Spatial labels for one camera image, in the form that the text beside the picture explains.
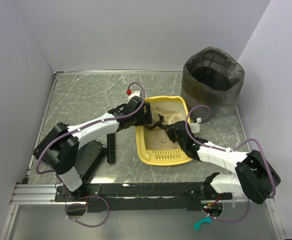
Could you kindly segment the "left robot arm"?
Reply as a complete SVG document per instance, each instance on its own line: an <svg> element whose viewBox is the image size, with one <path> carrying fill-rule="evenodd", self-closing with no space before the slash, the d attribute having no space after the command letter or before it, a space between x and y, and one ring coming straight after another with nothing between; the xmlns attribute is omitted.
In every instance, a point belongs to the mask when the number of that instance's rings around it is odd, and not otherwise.
<svg viewBox="0 0 292 240"><path fill-rule="evenodd" d="M75 169L81 147L101 136L151 123L150 103L134 96L128 103L110 109L91 121L78 125L59 122L37 145L33 155L38 163L44 161L50 165L67 190L75 192L83 185Z"/></svg>

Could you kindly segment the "yellow litter box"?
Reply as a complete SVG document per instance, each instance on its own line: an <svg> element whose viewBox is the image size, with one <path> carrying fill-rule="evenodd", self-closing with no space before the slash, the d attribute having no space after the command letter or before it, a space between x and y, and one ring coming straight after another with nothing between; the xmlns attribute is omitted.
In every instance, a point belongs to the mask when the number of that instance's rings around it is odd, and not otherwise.
<svg viewBox="0 0 292 240"><path fill-rule="evenodd" d="M153 96L147 97L146 101L152 107L160 107L169 111L176 111L184 120L189 113L184 99L181 96ZM153 150L147 149L144 139L144 128L138 126L135 128L136 135L136 149L139 158L148 165L168 167L181 165L190 162L189 158L180 148L172 150Z"/></svg>

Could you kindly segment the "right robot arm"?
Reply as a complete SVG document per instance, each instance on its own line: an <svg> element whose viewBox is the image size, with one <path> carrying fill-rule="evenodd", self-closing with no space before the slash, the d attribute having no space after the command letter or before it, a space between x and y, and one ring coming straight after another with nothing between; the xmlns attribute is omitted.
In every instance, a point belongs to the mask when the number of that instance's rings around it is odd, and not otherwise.
<svg viewBox="0 0 292 240"><path fill-rule="evenodd" d="M275 195L281 178L260 150L233 151L195 137L184 120L163 127L168 138L178 143L191 159L224 168L231 174L213 173L206 178L209 188L218 194L245 195L254 203L262 204Z"/></svg>

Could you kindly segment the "black slotted litter scoop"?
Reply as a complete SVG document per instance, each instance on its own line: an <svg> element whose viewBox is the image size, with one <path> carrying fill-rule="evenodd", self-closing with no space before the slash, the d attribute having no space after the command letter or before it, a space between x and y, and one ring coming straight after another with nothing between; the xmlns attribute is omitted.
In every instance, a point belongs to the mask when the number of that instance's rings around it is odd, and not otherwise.
<svg viewBox="0 0 292 240"><path fill-rule="evenodd" d="M163 129L164 131L166 131L168 128L170 128L172 126L171 124L163 124L164 117L160 114L158 114L158 116L159 116L159 120L157 122L155 122L154 124L151 124L151 125L146 125L145 127L149 130L153 130L154 128L158 127L160 129Z"/></svg>

